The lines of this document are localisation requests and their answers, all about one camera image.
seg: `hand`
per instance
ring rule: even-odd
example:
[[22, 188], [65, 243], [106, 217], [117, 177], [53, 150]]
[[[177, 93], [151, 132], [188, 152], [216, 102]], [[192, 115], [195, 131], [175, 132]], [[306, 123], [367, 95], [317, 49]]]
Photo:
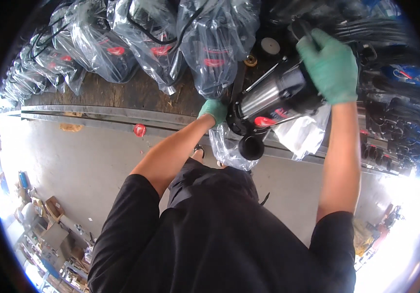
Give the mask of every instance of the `hand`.
[[319, 29], [313, 29], [311, 35], [320, 52], [307, 37], [300, 39], [296, 49], [314, 85], [331, 105], [356, 101], [358, 67], [350, 47]]
[[222, 102], [217, 100], [207, 100], [202, 109], [200, 109], [199, 118], [203, 114], [209, 114], [215, 119], [215, 125], [219, 125], [226, 120], [226, 114], [228, 114], [228, 107], [223, 105]]

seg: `black t-shirt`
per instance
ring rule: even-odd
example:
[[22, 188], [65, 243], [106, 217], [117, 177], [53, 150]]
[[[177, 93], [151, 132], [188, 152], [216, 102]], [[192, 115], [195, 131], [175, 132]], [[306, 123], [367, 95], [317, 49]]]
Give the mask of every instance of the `black t-shirt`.
[[127, 177], [93, 250], [92, 293], [353, 291], [353, 214], [321, 219], [308, 249], [240, 190], [185, 192], [160, 216], [148, 180]]

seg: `concrete floor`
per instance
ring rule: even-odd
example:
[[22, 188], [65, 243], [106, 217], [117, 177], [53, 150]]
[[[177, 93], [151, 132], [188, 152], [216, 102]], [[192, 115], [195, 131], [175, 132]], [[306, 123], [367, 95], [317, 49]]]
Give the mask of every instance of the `concrete floor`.
[[[55, 196], [65, 214], [97, 237], [124, 179], [147, 151], [160, 141], [145, 135], [84, 127], [66, 132], [58, 123], [0, 120], [1, 164], [9, 188], [18, 171], [26, 171], [38, 196]], [[204, 163], [217, 167], [210, 148]], [[274, 157], [262, 157], [254, 167], [260, 200], [309, 245], [321, 188], [322, 166]], [[363, 173], [356, 216], [377, 223], [391, 198], [380, 184], [381, 176]], [[166, 208], [168, 193], [160, 202]]]

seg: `wooden workbench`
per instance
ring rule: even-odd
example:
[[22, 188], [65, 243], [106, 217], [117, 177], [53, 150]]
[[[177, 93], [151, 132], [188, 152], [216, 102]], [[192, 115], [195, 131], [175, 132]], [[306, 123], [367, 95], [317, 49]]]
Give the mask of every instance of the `wooden workbench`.
[[[241, 63], [237, 78], [244, 78], [243, 89], [270, 69], [275, 62], [259, 62], [255, 67], [246, 67]], [[132, 79], [125, 84], [114, 84], [104, 80], [95, 73], [87, 73], [81, 87], [81, 94], [75, 96], [66, 87], [65, 93], [45, 92], [32, 95], [25, 101], [26, 106], [35, 105], [90, 105], [110, 106], [130, 109], [142, 109], [164, 113], [197, 116], [205, 99], [197, 93], [194, 79], [189, 68], [176, 84], [176, 93], [166, 95], [158, 89], [158, 84], [143, 70], [139, 70]], [[229, 87], [223, 98], [229, 99], [232, 87]]]

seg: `black shorts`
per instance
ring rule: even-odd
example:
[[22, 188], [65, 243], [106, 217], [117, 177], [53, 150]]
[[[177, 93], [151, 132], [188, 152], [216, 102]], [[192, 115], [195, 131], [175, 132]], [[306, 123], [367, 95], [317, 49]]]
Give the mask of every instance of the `black shorts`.
[[170, 192], [167, 207], [174, 207], [182, 200], [176, 196], [184, 188], [194, 184], [217, 184], [217, 182], [221, 188], [229, 186], [242, 188], [250, 198], [259, 202], [259, 196], [250, 172], [233, 167], [225, 167], [225, 169], [210, 168], [190, 157], [168, 186]]

